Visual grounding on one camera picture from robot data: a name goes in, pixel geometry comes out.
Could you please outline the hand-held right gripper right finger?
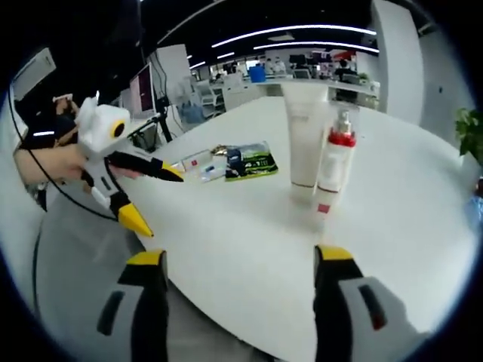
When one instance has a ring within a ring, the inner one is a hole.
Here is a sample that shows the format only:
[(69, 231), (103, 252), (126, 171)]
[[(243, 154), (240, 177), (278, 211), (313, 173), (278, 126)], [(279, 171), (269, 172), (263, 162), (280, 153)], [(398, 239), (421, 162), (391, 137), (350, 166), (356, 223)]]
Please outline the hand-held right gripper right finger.
[(429, 338), (405, 304), (342, 247), (314, 248), (317, 361), (403, 361)]

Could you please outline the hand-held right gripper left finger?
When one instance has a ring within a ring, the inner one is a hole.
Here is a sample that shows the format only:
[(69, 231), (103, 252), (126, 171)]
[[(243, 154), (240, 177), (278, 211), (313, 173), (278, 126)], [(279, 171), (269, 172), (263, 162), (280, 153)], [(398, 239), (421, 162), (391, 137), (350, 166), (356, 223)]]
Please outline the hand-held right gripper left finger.
[(168, 261), (163, 249), (132, 256), (105, 292), (89, 361), (168, 360)]

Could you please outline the person's left hand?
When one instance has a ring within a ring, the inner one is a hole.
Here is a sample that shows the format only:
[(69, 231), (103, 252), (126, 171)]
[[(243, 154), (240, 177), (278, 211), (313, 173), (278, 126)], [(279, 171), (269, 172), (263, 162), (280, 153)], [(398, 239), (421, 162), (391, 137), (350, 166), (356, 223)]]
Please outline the person's left hand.
[(48, 173), (53, 179), (81, 179), (87, 159), (78, 145), (61, 146), (51, 151)]

